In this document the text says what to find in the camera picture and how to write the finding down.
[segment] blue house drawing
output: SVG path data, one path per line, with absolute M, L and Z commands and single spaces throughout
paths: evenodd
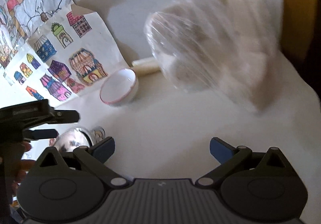
M 20 72 L 18 72 L 18 71 L 16 71 L 16 72 L 14 73 L 14 78 L 15 78 L 20 84 L 23 84 L 23 83 L 26 81 L 26 78 L 24 78 L 23 75 L 22 75 Z
M 48 40 L 48 38 L 42 35 L 34 44 L 34 50 L 43 62 L 56 54 L 56 50 Z

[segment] bowl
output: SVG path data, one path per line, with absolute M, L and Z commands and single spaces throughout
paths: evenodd
M 133 70 L 124 68 L 109 75 L 102 84 L 100 98 L 110 106 L 131 102 L 138 91 L 138 79 Z

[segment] paper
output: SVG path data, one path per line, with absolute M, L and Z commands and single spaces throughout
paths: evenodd
M 72 0 L 0 0 L 0 72 L 36 29 Z
M 28 39 L 6 73 L 30 101 L 49 99 L 57 107 L 100 89 L 109 74 L 127 67 L 100 16 L 68 5 Z

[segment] white table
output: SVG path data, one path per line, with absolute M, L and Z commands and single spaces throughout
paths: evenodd
M 127 61 L 150 56 L 142 29 L 157 0 L 74 1 L 101 15 Z M 302 219 L 307 224 L 319 224 L 319 101 L 292 65 L 283 56 L 281 59 L 283 91 L 261 115 L 248 113 L 214 91 L 185 94 L 174 89 L 162 74 L 140 79 L 139 95 L 126 107 L 108 107 L 96 91 L 59 109 L 78 110 L 82 126 L 104 127 L 116 141 L 116 152 L 107 166 L 134 177 L 195 180 L 218 165 L 209 153 L 213 136 L 257 152 L 280 147 L 308 188 Z M 57 129 L 62 133 L 70 127 L 60 125 Z M 41 143 L 35 153 L 42 151 Z

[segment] bread in plastic bag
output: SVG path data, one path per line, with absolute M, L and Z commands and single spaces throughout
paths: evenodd
M 265 0 L 174 0 L 151 14 L 145 34 L 176 88 L 214 88 L 260 111 L 277 88 L 278 38 Z

